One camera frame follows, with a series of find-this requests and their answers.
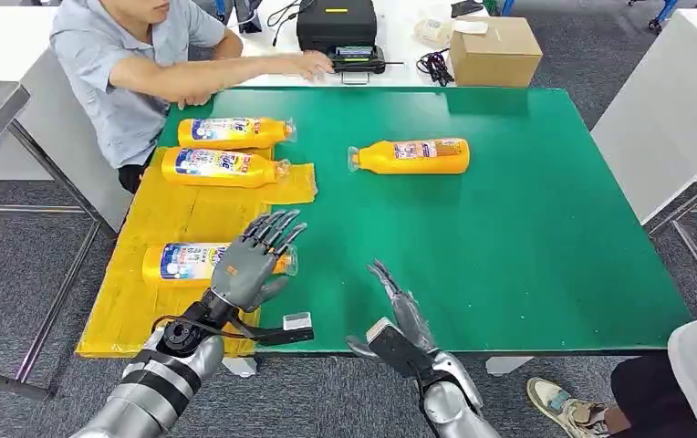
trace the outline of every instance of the robotic thumb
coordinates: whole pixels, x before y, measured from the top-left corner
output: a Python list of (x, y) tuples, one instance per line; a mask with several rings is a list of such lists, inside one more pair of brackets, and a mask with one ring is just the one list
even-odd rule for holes
[(287, 283), (289, 283), (289, 277), (280, 276), (270, 283), (263, 285), (263, 287), (260, 289), (260, 304), (263, 304), (267, 300), (278, 295), (278, 293), (286, 287)]

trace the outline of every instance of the man's hand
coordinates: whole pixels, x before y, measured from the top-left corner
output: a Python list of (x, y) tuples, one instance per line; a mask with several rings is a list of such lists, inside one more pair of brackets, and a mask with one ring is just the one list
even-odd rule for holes
[(316, 51), (304, 52), (301, 55), (282, 55), (277, 57), (276, 61), (276, 73), (299, 75), (307, 80), (314, 80), (325, 72), (335, 72), (332, 69), (332, 61), (325, 54)]
[(211, 94), (206, 94), (202, 96), (190, 96), (189, 98), (179, 100), (177, 102), (177, 107), (179, 107), (180, 110), (184, 110), (184, 107), (188, 105), (200, 106), (208, 102), (211, 98)]

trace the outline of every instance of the orange plastic bottle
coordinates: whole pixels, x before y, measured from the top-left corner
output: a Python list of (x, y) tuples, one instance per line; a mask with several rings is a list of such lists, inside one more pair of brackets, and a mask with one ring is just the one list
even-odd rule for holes
[[(208, 287), (214, 266), (230, 244), (151, 245), (144, 253), (141, 274), (151, 287)], [(290, 246), (276, 262), (274, 274), (297, 274), (297, 250)]]
[(469, 166), (464, 139), (379, 141), (364, 149), (348, 148), (348, 168), (375, 173), (462, 173)]
[(253, 153), (170, 148), (161, 171), (171, 183), (255, 188), (286, 177), (289, 165), (289, 160), (272, 162)]
[(292, 120), (268, 117), (185, 119), (177, 129), (180, 146), (222, 150), (267, 149), (280, 141), (293, 141), (295, 134)]

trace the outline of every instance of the green tabletop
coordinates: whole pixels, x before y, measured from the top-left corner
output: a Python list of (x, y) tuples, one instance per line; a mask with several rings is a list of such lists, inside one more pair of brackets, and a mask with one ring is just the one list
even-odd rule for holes
[[(261, 325), (310, 311), (316, 338), (264, 351), (346, 351), (391, 317), (366, 264), (411, 290), (440, 347), (552, 352), (664, 349), (690, 319), (675, 285), (561, 89), (230, 89), (173, 110), (186, 117), (294, 119), (277, 158), (313, 162), (319, 193), (299, 205), (300, 272)], [(346, 150), (380, 140), (463, 137), (462, 175), (347, 169)]]

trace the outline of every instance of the robotic arm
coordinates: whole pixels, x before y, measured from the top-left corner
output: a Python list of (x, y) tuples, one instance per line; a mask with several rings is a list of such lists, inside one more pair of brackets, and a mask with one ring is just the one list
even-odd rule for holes
[[(239, 309), (251, 312), (273, 298), (287, 277), (265, 283), (276, 261), (306, 229), (287, 228), (297, 210), (263, 214), (227, 248), (212, 275), (211, 286), (180, 316), (166, 315), (153, 324), (142, 350), (123, 371), (106, 404), (73, 438), (155, 438), (173, 427), (190, 400), (219, 368), (222, 336), (278, 345), (314, 337), (307, 312), (284, 317), (282, 328), (247, 326)], [(482, 416), (483, 400), (469, 374), (451, 353), (438, 349), (410, 293), (403, 292), (379, 261), (369, 266), (394, 309), (399, 327), (380, 319), (367, 333), (368, 343), (348, 337), (360, 357), (383, 361), (418, 383), (419, 408), (440, 438), (499, 438)], [(158, 324), (169, 319), (163, 326)], [(226, 333), (230, 323), (240, 334)]]
[[(284, 317), (282, 328), (247, 326), (238, 310), (251, 312), (286, 285), (285, 276), (266, 284), (276, 261), (306, 229), (287, 227), (299, 211), (276, 211), (255, 219), (228, 247), (212, 275), (211, 287), (181, 316), (160, 317), (107, 403), (74, 438), (165, 436), (223, 360), (222, 336), (278, 345), (314, 338), (308, 313)], [(159, 322), (171, 319), (164, 326)], [(231, 323), (241, 333), (225, 333)]]
[(394, 318), (381, 318), (367, 332), (367, 343), (346, 338), (361, 358), (389, 364), (418, 384), (419, 409), (439, 438), (500, 438), (483, 417), (483, 399), (462, 363), (438, 349), (426, 319), (410, 292), (403, 292), (378, 260), (368, 266), (386, 289)]

